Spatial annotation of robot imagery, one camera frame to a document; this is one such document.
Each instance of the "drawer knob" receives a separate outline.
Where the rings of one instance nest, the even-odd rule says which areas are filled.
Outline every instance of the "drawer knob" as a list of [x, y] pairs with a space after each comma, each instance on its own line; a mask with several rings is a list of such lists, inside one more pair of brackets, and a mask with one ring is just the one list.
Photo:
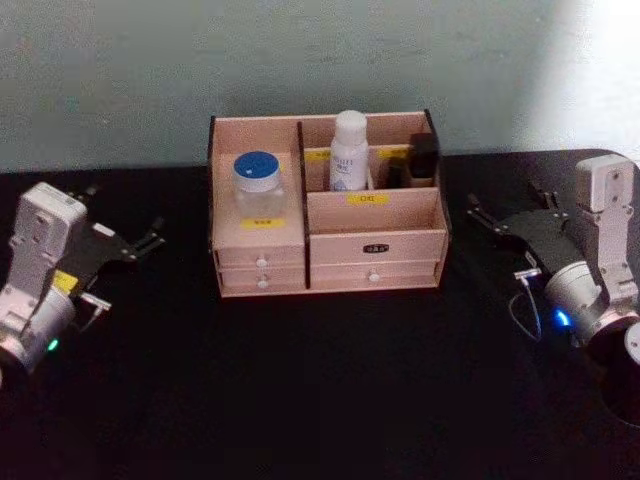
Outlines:
[[258, 268], [265, 268], [269, 266], [269, 262], [267, 262], [267, 259], [260, 256], [258, 257], [258, 259], [256, 260], [256, 267]]
[[369, 272], [369, 281], [371, 283], [377, 283], [380, 281], [380, 274], [375, 270]]
[[262, 290], [264, 290], [268, 286], [269, 286], [269, 280], [267, 279], [267, 276], [262, 275], [260, 277], [260, 280], [258, 280], [258, 288], [261, 288]]

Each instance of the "yellow label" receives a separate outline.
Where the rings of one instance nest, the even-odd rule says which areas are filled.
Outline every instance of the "yellow label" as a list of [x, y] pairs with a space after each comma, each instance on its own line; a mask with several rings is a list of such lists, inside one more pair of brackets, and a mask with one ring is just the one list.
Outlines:
[[304, 160], [306, 162], [326, 162], [331, 158], [331, 150], [314, 150], [304, 152]]
[[242, 220], [242, 228], [248, 230], [258, 228], [282, 228], [285, 225], [284, 218], [245, 218]]
[[78, 283], [78, 279], [73, 275], [63, 272], [62, 270], [56, 270], [53, 274], [53, 286], [63, 293], [69, 295], [73, 287]]
[[350, 193], [347, 195], [349, 205], [386, 205], [389, 203], [388, 193]]
[[409, 146], [406, 147], [388, 147], [378, 150], [378, 158], [388, 160], [392, 157], [407, 158], [409, 156]]

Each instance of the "black tablecloth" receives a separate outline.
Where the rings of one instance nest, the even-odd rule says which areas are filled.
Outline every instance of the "black tablecloth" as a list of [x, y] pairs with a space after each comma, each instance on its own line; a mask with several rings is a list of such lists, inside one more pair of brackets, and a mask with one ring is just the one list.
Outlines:
[[[0, 176], [0, 245], [20, 193], [102, 187], [90, 215], [166, 247], [106, 273], [114, 307], [0, 399], [2, 478], [588, 478], [640, 474], [640, 431], [543, 319], [511, 322], [516, 256], [465, 220], [530, 206], [527, 177], [571, 202], [593, 152], [446, 158], [454, 241], [440, 290], [221, 301], [207, 250], [205, 168]], [[3, 247], [0, 270], [9, 265]]]

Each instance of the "wooden organizer box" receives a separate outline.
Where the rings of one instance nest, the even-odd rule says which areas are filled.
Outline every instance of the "wooden organizer box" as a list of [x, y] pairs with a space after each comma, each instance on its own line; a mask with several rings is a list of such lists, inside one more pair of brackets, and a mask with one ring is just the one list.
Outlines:
[[[223, 297], [438, 286], [449, 245], [439, 175], [434, 187], [380, 188], [412, 134], [436, 135], [429, 114], [367, 119], [368, 190], [331, 192], [334, 115], [212, 118], [211, 249]], [[233, 163], [254, 150], [280, 163], [280, 218], [244, 219], [236, 207]]]

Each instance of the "glass jar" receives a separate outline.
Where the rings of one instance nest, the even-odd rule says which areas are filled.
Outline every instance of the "glass jar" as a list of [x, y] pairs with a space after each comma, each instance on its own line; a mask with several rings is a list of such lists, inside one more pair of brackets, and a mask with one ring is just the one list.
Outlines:
[[278, 159], [267, 152], [249, 152], [233, 164], [235, 197], [245, 218], [274, 218], [284, 212], [285, 195]]

